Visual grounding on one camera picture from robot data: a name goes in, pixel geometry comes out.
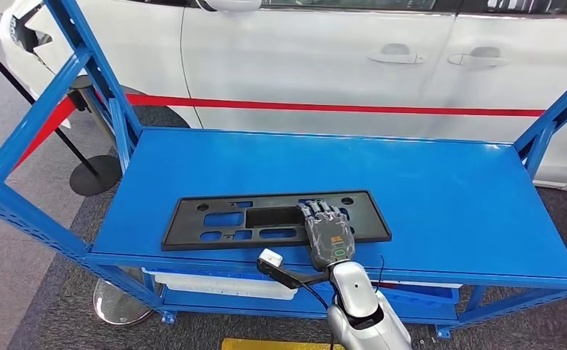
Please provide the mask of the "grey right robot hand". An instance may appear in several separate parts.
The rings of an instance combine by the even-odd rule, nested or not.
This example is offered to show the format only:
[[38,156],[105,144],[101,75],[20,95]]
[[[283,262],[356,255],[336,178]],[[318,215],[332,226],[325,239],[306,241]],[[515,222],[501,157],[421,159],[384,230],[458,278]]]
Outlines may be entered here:
[[355,253],[355,240],[347,216],[323,200],[297,205],[304,216],[309,258],[316,271],[347,261]]

